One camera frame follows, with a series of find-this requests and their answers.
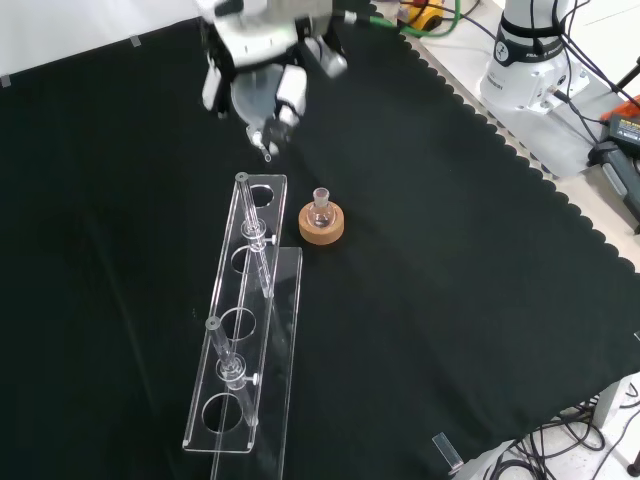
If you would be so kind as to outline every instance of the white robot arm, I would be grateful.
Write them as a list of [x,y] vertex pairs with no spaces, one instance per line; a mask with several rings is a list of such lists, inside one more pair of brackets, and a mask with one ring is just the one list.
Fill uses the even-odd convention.
[[[562,104],[551,90],[566,91],[569,87],[573,96],[589,84],[589,78],[580,62],[572,55],[567,56],[553,24],[554,7],[557,17],[562,18],[570,1],[535,0],[533,21],[531,3],[530,0],[507,0],[493,59],[480,91],[498,107],[546,114]],[[568,85],[569,69],[571,85]]]
[[225,116],[231,104],[265,159],[300,122],[307,75],[305,40],[330,77],[346,69],[332,24],[332,0],[196,0],[209,71],[205,108]]

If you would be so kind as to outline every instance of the yellow object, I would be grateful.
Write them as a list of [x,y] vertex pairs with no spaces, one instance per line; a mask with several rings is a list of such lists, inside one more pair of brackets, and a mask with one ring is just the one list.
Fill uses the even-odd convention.
[[398,22],[404,23],[418,30],[433,30],[442,23],[442,10],[433,8],[431,5],[444,6],[444,0],[431,0],[422,14],[422,6],[400,5],[398,11]]

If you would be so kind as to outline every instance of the white wall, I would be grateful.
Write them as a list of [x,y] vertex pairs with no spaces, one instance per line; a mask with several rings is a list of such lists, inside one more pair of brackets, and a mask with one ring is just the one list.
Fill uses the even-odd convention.
[[195,16],[192,0],[0,0],[0,76]]

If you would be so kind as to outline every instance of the green cable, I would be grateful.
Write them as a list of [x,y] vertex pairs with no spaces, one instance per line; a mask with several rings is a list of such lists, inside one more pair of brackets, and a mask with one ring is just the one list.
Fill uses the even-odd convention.
[[[460,20],[460,0],[455,0],[455,13],[453,18],[451,19],[451,25],[449,26],[449,29],[447,31],[441,32],[441,33],[432,33],[432,32],[424,32],[422,30],[418,30],[417,28],[406,26],[400,29],[400,33],[406,33],[407,35],[411,35],[413,37],[418,37],[418,38],[445,37],[449,35],[451,32],[453,32],[453,29],[456,28],[456,25],[458,25],[459,20]],[[372,25],[379,25],[385,28],[398,28],[389,20],[382,17],[369,17],[369,23],[371,23]]]

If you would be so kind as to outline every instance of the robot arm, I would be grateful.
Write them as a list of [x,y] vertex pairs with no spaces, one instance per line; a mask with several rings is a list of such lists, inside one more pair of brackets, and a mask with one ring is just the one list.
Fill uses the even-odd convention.
[[[203,105],[222,117],[233,103],[248,124],[251,143],[270,160],[289,141],[305,111],[307,74],[300,54],[305,40],[310,40],[309,50],[329,77],[346,69],[347,62],[332,25],[333,2],[196,0],[196,3],[203,17],[202,36],[209,61],[202,90]],[[281,77],[274,82],[277,75],[274,71],[278,68]]]

